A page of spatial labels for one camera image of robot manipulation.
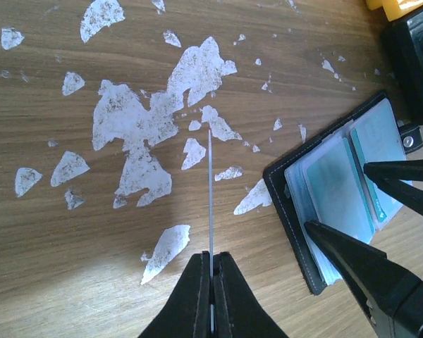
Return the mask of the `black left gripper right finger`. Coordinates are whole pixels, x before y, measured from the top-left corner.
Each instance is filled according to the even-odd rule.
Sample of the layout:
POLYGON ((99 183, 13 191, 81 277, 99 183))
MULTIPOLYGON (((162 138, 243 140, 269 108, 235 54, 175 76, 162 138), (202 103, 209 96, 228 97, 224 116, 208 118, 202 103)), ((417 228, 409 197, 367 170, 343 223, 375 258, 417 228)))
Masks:
POLYGON ((213 337, 286 337, 261 307, 232 255, 214 256, 213 337))

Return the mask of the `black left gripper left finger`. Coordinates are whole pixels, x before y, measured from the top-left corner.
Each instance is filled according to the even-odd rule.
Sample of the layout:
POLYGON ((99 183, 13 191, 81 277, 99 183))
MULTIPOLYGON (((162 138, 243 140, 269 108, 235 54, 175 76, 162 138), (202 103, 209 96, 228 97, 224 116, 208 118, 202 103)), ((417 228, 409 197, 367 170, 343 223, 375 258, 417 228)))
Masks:
POLYGON ((210 336, 210 255, 191 256, 171 295, 141 337, 210 336))

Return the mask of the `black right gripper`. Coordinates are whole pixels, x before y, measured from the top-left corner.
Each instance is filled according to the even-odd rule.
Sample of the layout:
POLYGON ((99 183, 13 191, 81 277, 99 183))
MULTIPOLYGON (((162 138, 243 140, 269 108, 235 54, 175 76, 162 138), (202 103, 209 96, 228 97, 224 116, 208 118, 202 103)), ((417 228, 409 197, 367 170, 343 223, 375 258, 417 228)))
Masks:
POLYGON ((312 241, 341 274, 378 337, 423 337, 423 280, 385 252, 317 221, 312 241))

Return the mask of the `black leather card holder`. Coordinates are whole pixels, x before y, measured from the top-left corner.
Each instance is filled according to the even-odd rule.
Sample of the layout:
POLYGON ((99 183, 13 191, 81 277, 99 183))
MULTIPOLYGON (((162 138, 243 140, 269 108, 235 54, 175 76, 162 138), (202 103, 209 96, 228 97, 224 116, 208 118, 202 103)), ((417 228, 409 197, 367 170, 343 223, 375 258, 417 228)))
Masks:
POLYGON ((269 195, 313 295, 341 275, 309 238, 305 222, 318 220, 370 243, 403 205, 381 191, 362 167, 404 161, 419 149, 419 142, 406 148, 405 131, 381 90, 264 169, 269 195))

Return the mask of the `teal VIP card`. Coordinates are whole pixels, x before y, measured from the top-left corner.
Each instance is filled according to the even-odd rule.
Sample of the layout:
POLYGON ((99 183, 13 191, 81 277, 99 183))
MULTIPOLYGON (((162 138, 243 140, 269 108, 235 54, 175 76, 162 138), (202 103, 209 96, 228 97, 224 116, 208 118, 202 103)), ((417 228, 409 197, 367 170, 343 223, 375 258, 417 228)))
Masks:
MULTIPOLYGON (((349 136, 361 167, 371 162, 404 161, 406 159, 391 103, 382 99, 351 126, 349 136)), ((380 190, 366 175, 367 198, 373 206, 373 219, 380 230, 403 206, 380 190)))
MULTIPOLYGON (((213 173, 212 173, 212 131, 208 130, 208 190, 209 190, 209 274, 210 290, 213 289, 213 258, 214 258, 214 221, 213 221, 213 173)), ((213 294, 210 303, 210 331, 211 337, 214 336, 214 304, 213 294)))

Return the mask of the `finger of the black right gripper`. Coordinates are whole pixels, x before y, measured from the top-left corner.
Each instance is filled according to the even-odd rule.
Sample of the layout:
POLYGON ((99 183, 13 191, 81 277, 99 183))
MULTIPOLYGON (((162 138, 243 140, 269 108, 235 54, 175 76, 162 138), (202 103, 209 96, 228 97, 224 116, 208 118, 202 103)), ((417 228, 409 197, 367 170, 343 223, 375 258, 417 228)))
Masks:
POLYGON ((423 216, 423 190, 407 183, 423 182, 423 159, 368 162, 363 173, 381 191, 423 216))

